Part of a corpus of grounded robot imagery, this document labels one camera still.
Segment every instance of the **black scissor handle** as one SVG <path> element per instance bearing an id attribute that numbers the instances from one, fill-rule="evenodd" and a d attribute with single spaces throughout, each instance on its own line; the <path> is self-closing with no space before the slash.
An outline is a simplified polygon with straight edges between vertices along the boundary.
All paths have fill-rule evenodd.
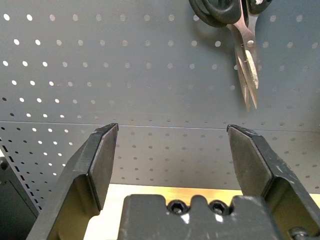
<path id="1" fill-rule="evenodd" d="M 223 24 L 235 24 L 241 17 L 241 0 L 230 0 L 226 6 L 216 7 L 209 0 L 202 0 L 209 14 Z"/>
<path id="2" fill-rule="evenodd" d="M 269 6 L 272 0 L 263 0 L 260 4 L 257 4 L 257 1 L 254 0 L 248 0 L 247 2 L 249 3 L 248 7 L 251 14 L 260 14 Z"/>
<path id="3" fill-rule="evenodd" d="M 222 28 L 225 27 L 226 24 L 218 21 L 210 14 L 204 12 L 199 5 L 197 4 L 196 0 L 189 0 L 191 8 L 193 9 L 194 13 L 206 24 L 214 28 Z"/>

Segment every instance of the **perforated metal panel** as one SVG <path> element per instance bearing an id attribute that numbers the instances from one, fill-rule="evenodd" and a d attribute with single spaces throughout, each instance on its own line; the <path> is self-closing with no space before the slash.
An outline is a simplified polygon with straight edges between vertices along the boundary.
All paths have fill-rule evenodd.
<path id="1" fill-rule="evenodd" d="M 239 124 L 263 130 L 317 193 L 319 7 L 316 0 L 274 0 L 261 14 L 258 109 L 246 112 L 230 31 L 203 23 L 186 0 L 6 0 L 5 154 L 41 205 L 89 133 L 117 122 L 125 126 L 112 183 L 234 189 L 225 128 Z"/>

